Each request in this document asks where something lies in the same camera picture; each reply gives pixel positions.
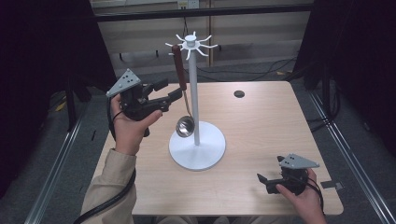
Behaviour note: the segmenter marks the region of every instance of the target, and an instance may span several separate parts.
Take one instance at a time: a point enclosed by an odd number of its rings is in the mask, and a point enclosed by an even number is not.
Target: person
[[[120,109],[120,95],[111,100],[111,109],[114,115],[114,128],[116,133],[116,146],[109,150],[105,167],[101,175],[94,178],[85,194],[81,208],[81,214],[106,202],[121,192],[129,182],[135,165],[136,154],[143,140],[145,130],[155,123],[161,116],[162,111],[157,110],[140,121],[128,119]],[[309,177],[316,181],[316,174],[308,169]],[[306,188],[303,193],[296,196],[282,185],[277,185],[278,191],[287,198],[294,206],[299,216],[307,223],[326,223],[320,208],[319,197],[311,188]],[[133,224],[131,211],[136,202],[135,186],[127,192],[115,205],[105,211],[87,219],[85,224],[92,223],[117,223]],[[198,224],[196,217],[157,217],[157,224]],[[228,224],[227,217],[219,217],[216,224]],[[233,224],[261,224],[261,223],[283,223],[277,217],[240,217]]]

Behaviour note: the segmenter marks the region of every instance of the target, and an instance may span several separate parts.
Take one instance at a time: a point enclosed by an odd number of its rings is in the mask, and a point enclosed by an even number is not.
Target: black curtain
[[[327,66],[341,92],[394,156],[395,8],[392,0],[316,0],[294,66],[294,71],[303,71],[298,77],[304,76],[310,90]]]
[[[50,96],[70,80],[88,101],[85,87],[106,91],[116,81],[97,23],[60,20],[80,16],[93,16],[88,0],[0,3],[0,197],[35,146]]]

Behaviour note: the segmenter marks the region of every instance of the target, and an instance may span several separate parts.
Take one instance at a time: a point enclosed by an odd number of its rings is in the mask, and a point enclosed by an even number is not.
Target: white stand
[[[211,123],[199,120],[195,50],[203,56],[207,56],[199,50],[199,47],[214,48],[215,46],[200,44],[210,37],[198,41],[195,32],[193,35],[187,35],[185,40],[177,35],[177,38],[183,41],[183,44],[180,44],[181,50],[189,51],[187,60],[189,60],[192,117],[195,129],[194,137],[191,135],[187,138],[178,136],[174,131],[169,141],[169,151],[177,164],[192,171],[203,171],[213,167],[224,155],[226,146],[224,135],[220,129]]]

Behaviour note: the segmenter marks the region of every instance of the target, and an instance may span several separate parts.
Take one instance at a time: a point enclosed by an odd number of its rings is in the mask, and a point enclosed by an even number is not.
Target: table top
[[[171,84],[150,99],[176,88]],[[245,96],[237,98],[235,91]],[[318,183],[331,180],[289,82],[198,83],[198,100],[200,120],[215,125],[225,136],[223,157],[214,167],[198,172],[172,159],[170,137],[177,121],[187,115],[183,99],[172,103],[169,112],[150,126],[150,136],[143,139],[137,154],[134,215],[296,215],[282,195],[268,194],[257,177],[281,178],[276,156],[290,153],[320,164],[314,168]],[[93,176],[102,173],[106,154],[114,146],[110,134]],[[341,214],[344,208],[335,188],[322,193],[325,214]]]

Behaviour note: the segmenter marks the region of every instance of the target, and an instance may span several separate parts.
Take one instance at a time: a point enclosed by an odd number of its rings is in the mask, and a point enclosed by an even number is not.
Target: hand
[[[113,115],[121,112],[120,109],[120,95],[116,95],[111,100],[111,110]],[[135,121],[128,119],[123,113],[120,113],[114,118],[114,129],[116,132],[116,151],[135,156],[139,151],[140,143],[142,142],[145,130],[155,121],[157,121],[163,112],[156,110],[148,115],[145,119]]]
[[[308,177],[316,182],[317,175],[314,171],[312,169],[307,169],[307,171]],[[308,183],[315,186],[315,183],[312,180],[308,180]],[[326,223],[326,219],[324,218],[323,212],[320,208],[320,199],[316,191],[306,186],[303,193],[296,196],[280,184],[276,185],[276,189],[293,204],[297,213],[305,223]]]

